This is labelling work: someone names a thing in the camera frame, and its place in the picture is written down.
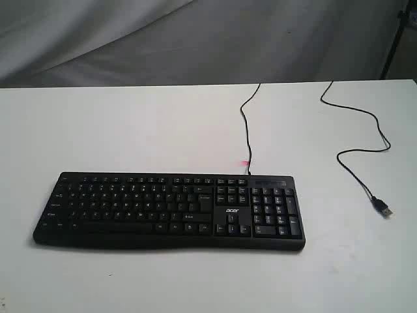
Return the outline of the grey backdrop cloth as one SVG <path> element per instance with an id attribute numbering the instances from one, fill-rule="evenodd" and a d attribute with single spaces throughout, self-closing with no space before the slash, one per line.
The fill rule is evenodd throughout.
<path id="1" fill-rule="evenodd" d="M 376 80 L 406 1 L 2 1 L 2 87 Z"/>

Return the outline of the black acer keyboard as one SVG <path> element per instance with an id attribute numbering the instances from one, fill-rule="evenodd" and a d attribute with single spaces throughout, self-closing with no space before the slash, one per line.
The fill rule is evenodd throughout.
<path id="1" fill-rule="evenodd" d="M 33 239 L 75 248 L 248 248 L 306 244 L 290 176 L 60 174 Z"/>

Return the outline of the black tripod stand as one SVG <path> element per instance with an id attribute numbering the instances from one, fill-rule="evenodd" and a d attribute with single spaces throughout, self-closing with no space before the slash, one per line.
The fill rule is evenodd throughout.
<path id="1" fill-rule="evenodd" d="M 402 8 L 397 13 L 398 28 L 397 28 L 397 31 L 395 33 L 394 39 L 392 41 L 392 45 L 391 45 L 391 47 L 388 51 L 388 55 L 386 57 L 384 66 L 382 68 L 381 75 L 379 76 L 380 80 L 385 80 L 388 73 L 389 73 L 392 61 L 394 59 L 395 53 L 397 51 L 397 47 L 399 45 L 399 42 L 400 42 L 401 37 L 402 37 L 403 32 L 404 32 L 404 29 L 406 28 L 406 26 L 409 22 L 409 16 L 410 16 L 411 8 L 412 8 L 412 3 L 413 3 L 413 1 L 411 1 L 411 0 L 406 1 L 406 5 L 404 6 L 404 8 Z"/>

